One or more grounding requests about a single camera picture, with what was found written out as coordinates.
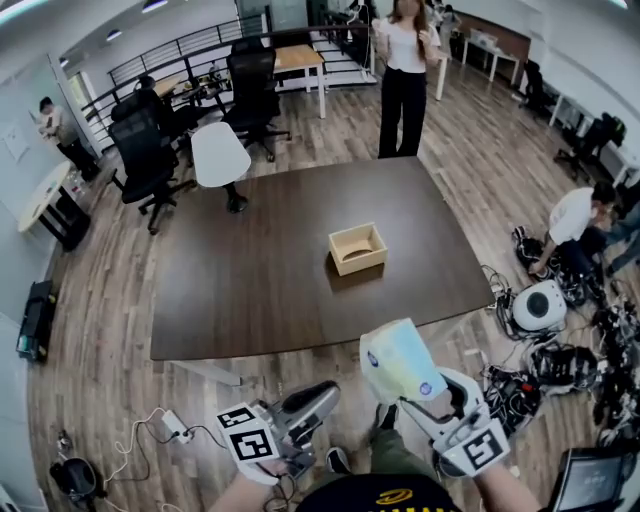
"white t-shirt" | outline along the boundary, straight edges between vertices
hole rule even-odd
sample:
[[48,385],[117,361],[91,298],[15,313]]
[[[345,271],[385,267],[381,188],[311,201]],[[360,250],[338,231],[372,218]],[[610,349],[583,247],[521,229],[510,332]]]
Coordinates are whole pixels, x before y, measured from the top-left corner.
[[591,220],[591,187],[577,188],[565,195],[549,215],[549,236],[556,245],[580,240]]
[[404,30],[397,23],[390,23],[389,18],[380,21],[380,32],[389,38],[389,62],[391,69],[405,73],[424,73],[425,62],[418,54],[418,42],[414,30]]

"power strip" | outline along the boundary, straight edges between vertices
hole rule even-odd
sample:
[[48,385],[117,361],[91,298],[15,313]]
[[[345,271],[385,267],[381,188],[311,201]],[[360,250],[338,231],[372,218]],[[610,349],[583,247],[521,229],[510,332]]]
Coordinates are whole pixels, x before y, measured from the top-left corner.
[[187,427],[171,409],[164,413],[162,421],[167,426],[171,434],[175,434],[176,432],[178,433],[177,439],[182,444],[187,444],[193,439],[193,431],[189,432],[186,436],[183,435],[184,432],[187,431]]

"shoe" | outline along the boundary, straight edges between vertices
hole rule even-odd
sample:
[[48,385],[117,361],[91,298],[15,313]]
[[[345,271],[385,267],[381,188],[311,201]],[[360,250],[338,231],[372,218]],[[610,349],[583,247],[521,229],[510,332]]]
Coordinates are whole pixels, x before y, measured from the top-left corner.
[[382,405],[379,404],[376,408],[376,423],[375,426],[384,430],[393,430],[395,428],[396,420],[398,419],[397,405]]
[[329,448],[326,456],[327,469],[332,473],[338,473],[340,475],[350,475],[351,466],[347,460],[347,454],[342,448],[334,446]]

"small wooden box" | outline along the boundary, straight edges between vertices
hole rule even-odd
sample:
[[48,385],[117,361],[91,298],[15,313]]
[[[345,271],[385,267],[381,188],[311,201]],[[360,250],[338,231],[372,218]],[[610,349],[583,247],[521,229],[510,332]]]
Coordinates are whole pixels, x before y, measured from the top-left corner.
[[329,247],[341,276],[387,261],[387,246],[373,222],[331,233]]

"hand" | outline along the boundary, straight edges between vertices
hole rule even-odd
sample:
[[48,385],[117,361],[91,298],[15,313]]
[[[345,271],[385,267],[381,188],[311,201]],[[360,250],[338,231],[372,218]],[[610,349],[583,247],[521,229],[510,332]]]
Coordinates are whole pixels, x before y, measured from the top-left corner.
[[539,274],[544,270],[545,264],[541,261],[536,261],[529,266],[529,274]]
[[431,45],[431,38],[429,37],[429,33],[426,30],[421,30],[418,34],[418,39],[420,42],[428,48]]

